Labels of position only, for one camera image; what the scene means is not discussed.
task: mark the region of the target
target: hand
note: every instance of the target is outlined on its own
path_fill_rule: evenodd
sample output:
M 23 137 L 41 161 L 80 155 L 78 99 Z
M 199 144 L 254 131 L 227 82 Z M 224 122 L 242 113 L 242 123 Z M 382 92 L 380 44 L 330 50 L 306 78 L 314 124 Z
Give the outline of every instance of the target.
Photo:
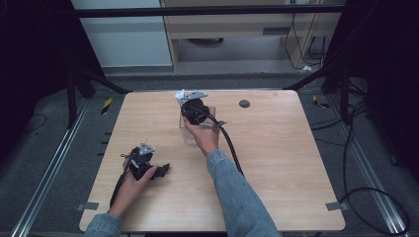
M 215 107 L 209 107 L 209 113 L 215 117 Z M 194 136 L 197 145 L 201 148 L 203 154 L 207 155 L 215 149 L 218 149 L 219 128 L 202 125 L 192 125 L 187 118 L 183 118 L 185 128 Z M 214 124 L 214 122 L 207 118 L 207 123 Z
M 135 179 L 131 172 L 128 172 L 121 184 L 114 204 L 109 209 L 108 213 L 124 218 L 126 211 L 136 201 L 141 194 L 148 181 L 153 177 L 157 167 L 151 167 L 138 181 Z

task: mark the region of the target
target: white cabinet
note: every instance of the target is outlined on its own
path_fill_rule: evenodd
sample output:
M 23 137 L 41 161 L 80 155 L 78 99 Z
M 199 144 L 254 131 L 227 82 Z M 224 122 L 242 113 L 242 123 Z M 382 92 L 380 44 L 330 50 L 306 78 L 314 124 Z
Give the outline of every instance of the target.
M 159 8 L 158 0 L 72 0 L 75 9 Z M 104 71 L 172 66 L 162 17 L 80 19 Z

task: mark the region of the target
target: sleeve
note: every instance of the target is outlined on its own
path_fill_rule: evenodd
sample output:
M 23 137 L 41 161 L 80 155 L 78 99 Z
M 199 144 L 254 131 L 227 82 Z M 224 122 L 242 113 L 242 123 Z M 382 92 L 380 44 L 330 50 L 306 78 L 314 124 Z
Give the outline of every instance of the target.
M 112 214 L 97 214 L 87 226 L 84 237 L 119 237 L 123 221 Z
M 228 236 L 280 236 L 265 205 L 222 151 L 214 150 L 207 156 L 207 168 Z

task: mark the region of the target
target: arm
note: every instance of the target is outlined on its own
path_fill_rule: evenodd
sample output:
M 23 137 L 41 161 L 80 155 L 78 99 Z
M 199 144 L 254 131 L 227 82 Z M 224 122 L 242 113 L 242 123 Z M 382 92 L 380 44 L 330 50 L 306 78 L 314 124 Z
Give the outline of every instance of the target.
M 209 108 L 209 112 L 214 116 L 215 108 Z M 280 236 L 257 194 L 228 157 L 218 150 L 219 129 L 191 125 L 187 119 L 185 126 L 207 157 L 228 236 Z
M 108 213 L 95 215 L 83 236 L 119 237 L 126 212 L 138 198 L 155 171 L 156 167 L 150 168 L 138 181 L 131 172 L 128 172 Z

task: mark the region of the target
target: tripod leg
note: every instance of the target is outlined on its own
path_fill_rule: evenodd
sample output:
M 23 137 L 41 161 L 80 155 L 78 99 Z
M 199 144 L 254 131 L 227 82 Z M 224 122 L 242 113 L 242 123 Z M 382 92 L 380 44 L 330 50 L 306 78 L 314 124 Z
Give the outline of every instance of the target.
M 76 94 L 74 89 L 74 82 L 72 79 L 71 71 L 65 78 L 67 84 L 67 100 L 68 100 L 68 128 L 70 128 L 77 118 L 77 105 L 76 105 Z
M 80 72 L 80 73 L 82 73 L 82 74 L 84 74 L 84 75 L 86 75 L 86 76 L 90 77 L 91 79 L 93 79 L 93 80 L 95 80 L 95 81 L 97 81 L 97 82 L 101 83 L 102 85 L 104 85 L 104 86 L 106 86 L 106 87 L 110 88 L 111 90 L 113 90 L 113 91 L 115 91 L 115 92 L 117 92 L 117 93 L 120 93 L 120 94 L 127 94 L 127 93 L 129 93 L 129 92 L 132 92 L 132 91 L 126 90 L 126 89 L 124 89 L 124 88 L 122 88 L 122 87 L 119 87 L 119 86 L 115 85 L 114 83 L 112 83 L 112 82 L 108 81 L 107 79 L 105 79 L 105 78 L 103 78 L 103 77 L 100 77 L 100 76 L 98 76 L 98 75 L 96 75 L 96 74 L 92 73 L 91 71 L 87 70 L 87 69 L 86 69 L 86 68 L 84 68 L 84 67 L 79 67 L 79 68 L 78 68 L 78 70 L 79 70 L 79 72 Z
M 308 83 L 314 81 L 315 79 L 317 79 L 319 77 L 322 77 L 322 76 L 326 76 L 334 68 L 335 68 L 334 63 L 326 63 L 322 68 L 315 71 L 313 74 L 305 77 L 301 81 L 299 81 L 299 82 L 297 82 L 297 83 L 295 83 L 295 84 L 293 84 L 289 87 L 285 87 L 283 90 L 294 90 L 294 91 L 296 91 L 296 90 L 300 89 L 301 87 L 307 85 Z
M 349 72 L 345 66 L 342 66 L 341 115 L 346 124 L 349 124 L 348 104 L 349 104 Z

